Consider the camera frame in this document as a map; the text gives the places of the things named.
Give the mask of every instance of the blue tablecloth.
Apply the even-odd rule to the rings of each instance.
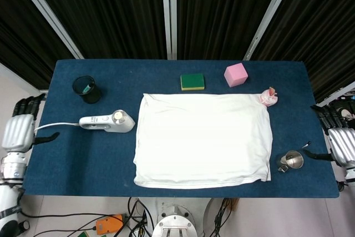
[[[60,60],[54,71],[40,124],[78,122],[81,117],[111,114],[123,109],[137,121],[143,93],[235,94],[261,93],[276,88],[278,103],[269,107],[273,134],[271,181],[239,186],[171,190],[149,189],[134,184],[136,127],[127,134],[80,127],[57,126],[40,130],[38,136],[59,131],[53,142],[33,148],[24,187],[27,194],[159,197],[293,197],[339,196],[329,162],[305,157],[304,166],[285,174],[276,159],[312,141],[310,150],[326,153],[320,123],[310,109],[315,103],[306,68],[300,62],[243,62],[249,78],[229,88],[224,71],[237,61],[223,60]],[[205,90],[182,92],[180,75],[203,73]],[[102,92],[95,104],[84,103],[72,90],[80,75],[94,77]]]

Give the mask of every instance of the black curtain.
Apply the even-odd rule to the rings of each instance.
[[[303,61],[322,101],[355,80],[355,0],[283,0],[251,59]]]
[[[177,0],[178,59],[242,59],[271,0]]]
[[[31,0],[0,0],[0,8],[0,62],[48,89],[56,61],[72,54]]]
[[[46,0],[85,58],[166,59],[163,0]]]

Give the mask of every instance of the white cable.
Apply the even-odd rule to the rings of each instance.
[[[35,130],[40,130],[46,127],[56,126],[56,125],[71,125],[71,126],[80,126],[79,123],[69,123],[69,122],[57,122],[43,125],[41,127],[35,128]]]

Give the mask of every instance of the orange power strip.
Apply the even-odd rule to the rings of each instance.
[[[122,228],[123,226],[122,215],[117,214],[114,216],[120,219],[121,221],[112,217],[107,217],[105,219],[99,219],[96,221],[96,233],[98,235],[102,235],[106,233],[116,233]]]

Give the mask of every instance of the robotic hand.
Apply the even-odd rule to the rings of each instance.
[[[24,193],[22,183],[27,167],[25,153],[33,144],[51,142],[59,135],[34,136],[34,122],[44,97],[45,94],[41,94],[20,100],[6,124],[2,147],[7,155],[0,164],[0,237],[18,236],[25,231],[22,223],[18,224],[19,201]]]

